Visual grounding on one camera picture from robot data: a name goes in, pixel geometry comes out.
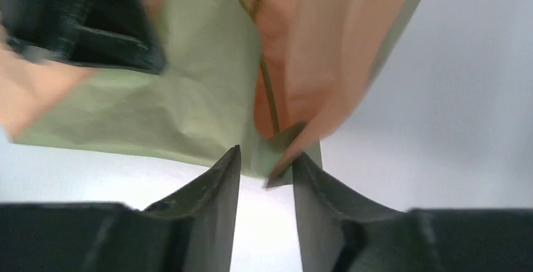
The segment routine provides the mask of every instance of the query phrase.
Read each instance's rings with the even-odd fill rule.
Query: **crumpled paper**
[[[0,124],[16,143],[207,166],[241,144],[243,171],[275,178],[353,112],[419,1],[265,0],[256,23],[282,129],[274,137],[259,35],[237,0],[146,0],[169,58],[160,78],[1,50]]]

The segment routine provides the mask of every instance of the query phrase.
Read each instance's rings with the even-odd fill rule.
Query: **white background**
[[[422,0],[324,168],[396,209],[533,204],[533,0]],[[144,207],[205,168],[7,144],[0,200]],[[232,271],[301,271],[292,188],[243,177]]]

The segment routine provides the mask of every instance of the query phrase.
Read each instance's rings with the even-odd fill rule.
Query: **green paper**
[[[261,141],[253,101],[261,42],[237,0],[166,0],[156,27],[161,76],[102,70],[16,139],[19,144],[152,156],[211,166],[240,144],[243,172]]]

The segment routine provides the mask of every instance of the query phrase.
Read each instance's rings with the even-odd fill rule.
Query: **blurred black object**
[[[159,74],[163,50],[141,0],[0,0],[9,45],[32,60]]]
[[[144,212],[121,204],[0,205],[2,272],[227,272],[241,152]]]
[[[533,271],[533,210],[397,212],[303,154],[293,164],[304,272]]]

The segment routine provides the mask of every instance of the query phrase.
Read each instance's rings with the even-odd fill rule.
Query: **black plastic piece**
[[[228,272],[241,153],[144,212],[121,204],[0,205],[2,272]]]
[[[398,212],[307,155],[293,166],[304,272],[533,271],[533,210]]]
[[[141,0],[0,0],[9,45],[24,57],[159,74],[163,50]]]

